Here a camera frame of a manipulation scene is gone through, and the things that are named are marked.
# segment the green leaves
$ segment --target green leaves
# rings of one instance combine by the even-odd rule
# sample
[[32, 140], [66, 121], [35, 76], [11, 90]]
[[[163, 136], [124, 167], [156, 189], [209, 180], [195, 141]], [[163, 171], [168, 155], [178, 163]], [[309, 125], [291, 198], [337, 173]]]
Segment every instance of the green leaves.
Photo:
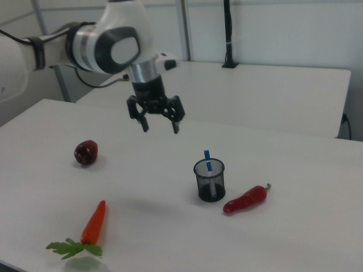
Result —
[[89, 251], [90, 253], [92, 253], [95, 256], [102, 256], [102, 248], [99, 245], [83, 245], [85, 250]]
[[84, 249], [89, 251], [95, 256], [102, 256], [102, 248], [99, 245], [82, 245], [80, 242], [75, 242], [71, 238], [66, 239], [66, 243], [50, 243], [46, 249], [54, 249], [53, 252], [58, 253], [60, 255], [66, 254], [62, 258], [62, 260], [70, 258], [77, 253], [83, 251]]

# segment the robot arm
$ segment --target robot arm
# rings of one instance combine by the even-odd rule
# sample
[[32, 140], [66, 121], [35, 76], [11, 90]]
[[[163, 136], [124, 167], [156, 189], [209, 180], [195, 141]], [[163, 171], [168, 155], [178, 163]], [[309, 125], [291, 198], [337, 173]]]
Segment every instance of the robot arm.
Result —
[[172, 122], [175, 133], [179, 131], [179, 122], [185, 115], [182, 103], [178, 96], [166, 97], [161, 78], [179, 61], [170, 53], [156, 51], [140, 0], [109, 0], [96, 24], [70, 23], [51, 36], [27, 39], [33, 46], [0, 38], [0, 48], [7, 48], [0, 52], [1, 61], [11, 64], [0, 76], [0, 84], [8, 82], [7, 86], [0, 86], [0, 91], [5, 89], [0, 92], [0, 99], [23, 90], [28, 73], [46, 66], [70, 65], [104, 74], [125, 70], [135, 91], [127, 101], [130, 117], [147, 131], [145, 114], [161, 114]]

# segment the orange carrot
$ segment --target orange carrot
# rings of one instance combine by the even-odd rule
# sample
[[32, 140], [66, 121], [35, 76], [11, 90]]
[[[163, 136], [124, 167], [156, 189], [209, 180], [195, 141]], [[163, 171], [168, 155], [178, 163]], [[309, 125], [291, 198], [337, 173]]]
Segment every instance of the orange carrot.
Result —
[[84, 244], [95, 245], [97, 243], [105, 211], [106, 211], [106, 201], [102, 200], [100, 204], [98, 204], [97, 209], [93, 213], [91, 219], [87, 223], [86, 228], [82, 232], [80, 240], [82, 245]]

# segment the toy carrot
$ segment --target toy carrot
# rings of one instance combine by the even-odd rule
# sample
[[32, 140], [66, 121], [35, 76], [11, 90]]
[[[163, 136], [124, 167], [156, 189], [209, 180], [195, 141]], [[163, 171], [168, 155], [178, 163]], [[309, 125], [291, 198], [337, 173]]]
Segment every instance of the toy carrot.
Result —
[[100, 204], [98, 204], [98, 207], [93, 213], [90, 221], [88, 221], [85, 230], [82, 232], [80, 240], [82, 245], [84, 244], [95, 245], [97, 243], [105, 211], [106, 211], [106, 201], [102, 200]]
[[83, 251], [84, 249], [92, 253], [93, 255], [102, 256], [102, 248], [96, 245], [101, 226], [106, 211], [106, 201], [102, 200], [91, 219], [88, 221], [86, 228], [81, 235], [81, 242], [75, 242], [71, 238], [66, 239], [66, 243], [50, 243], [46, 249], [54, 249], [53, 252], [60, 255], [66, 254], [62, 260], [67, 259]]

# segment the black pole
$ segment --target black pole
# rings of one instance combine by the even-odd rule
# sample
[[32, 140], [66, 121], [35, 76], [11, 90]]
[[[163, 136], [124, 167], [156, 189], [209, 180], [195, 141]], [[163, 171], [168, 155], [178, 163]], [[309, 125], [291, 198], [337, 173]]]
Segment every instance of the black pole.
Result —
[[226, 58], [223, 68], [235, 68], [238, 63], [234, 63], [232, 57], [232, 17], [230, 12], [229, 0], [223, 0], [225, 7], [225, 26], [226, 26]]

